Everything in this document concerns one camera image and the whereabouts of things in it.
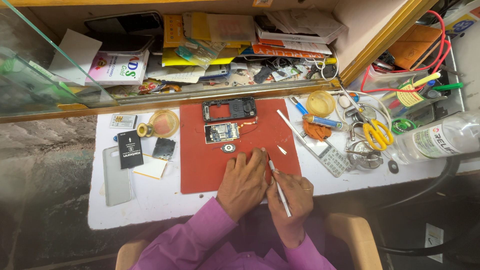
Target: silicone repair mat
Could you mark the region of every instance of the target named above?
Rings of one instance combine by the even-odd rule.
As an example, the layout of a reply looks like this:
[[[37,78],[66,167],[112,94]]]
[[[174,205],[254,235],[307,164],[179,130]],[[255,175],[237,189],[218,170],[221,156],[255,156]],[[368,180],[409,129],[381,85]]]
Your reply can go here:
[[[288,117],[284,99],[263,99],[255,101],[258,124],[244,125],[240,128],[240,138],[217,143],[205,143],[205,132],[202,116],[202,105],[180,106],[180,163],[181,184],[183,194],[218,190],[222,183],[227,161],[245,152],[247,161],[251,157],[253,147],[265,147],[276,168],[285,172],[300,175],[300,165],[295,150],[294,135],[280,118],[276,110],[280,109]],[[228,114],[228,105],[220,108],[210,107],[212,117]],[[211,124],[254,122],[255,117],[238,120],[209,122]],[[220,147],[234,144],[235,152],[224,153]],[[278,146],[287,153],[283,154]],[[270,183],[270,168],[266,169],[266,179]]]

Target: orange cloth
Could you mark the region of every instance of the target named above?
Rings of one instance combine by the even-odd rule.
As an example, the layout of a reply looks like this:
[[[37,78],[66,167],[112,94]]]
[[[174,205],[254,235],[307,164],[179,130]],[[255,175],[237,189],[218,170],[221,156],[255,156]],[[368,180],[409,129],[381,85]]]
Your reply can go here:
[[[307,120],[303,120],[303,130],[305,130],[308,136],[321,142],[324,141],[324,138],[332,135],[332,130],[329,127],[312,124],[307,122]]]

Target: wallet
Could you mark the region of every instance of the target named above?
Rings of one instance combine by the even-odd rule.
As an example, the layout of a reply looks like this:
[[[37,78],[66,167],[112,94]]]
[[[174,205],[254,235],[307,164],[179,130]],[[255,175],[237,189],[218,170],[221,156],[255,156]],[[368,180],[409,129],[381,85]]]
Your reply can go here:
[[[395,57],[395,65],[412,71],[440,44],[442,30],[424,25],[413,25],[388,51]]]

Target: hand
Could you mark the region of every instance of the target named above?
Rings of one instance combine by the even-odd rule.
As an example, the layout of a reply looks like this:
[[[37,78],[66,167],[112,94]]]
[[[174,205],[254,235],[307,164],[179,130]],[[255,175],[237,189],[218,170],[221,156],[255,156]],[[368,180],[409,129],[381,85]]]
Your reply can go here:
[[[266,156],[265,148],[254,148],[248,164],[247,155],[243,152],[227,162],[216,200],[235,222],[259,205],[264,197],[268,187],[265,180]]]
[[[278,195],[276,181],[288,200],[291,217],[287,217],[285,207]],[[305,177],[284,174],[275,169],[266,193],[268,208],[272,213],[273,223],[280,239],[287,248],[298,247],[305,240],[303,222],[313,210],[313,185]]]

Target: white battery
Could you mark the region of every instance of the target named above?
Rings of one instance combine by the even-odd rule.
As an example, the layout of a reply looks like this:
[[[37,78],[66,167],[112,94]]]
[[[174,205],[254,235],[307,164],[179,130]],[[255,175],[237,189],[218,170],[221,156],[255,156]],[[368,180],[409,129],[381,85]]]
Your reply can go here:
[[[129,114],[114,114],[110,121],[111,128],[133,129],[137,125],[137,116]]]

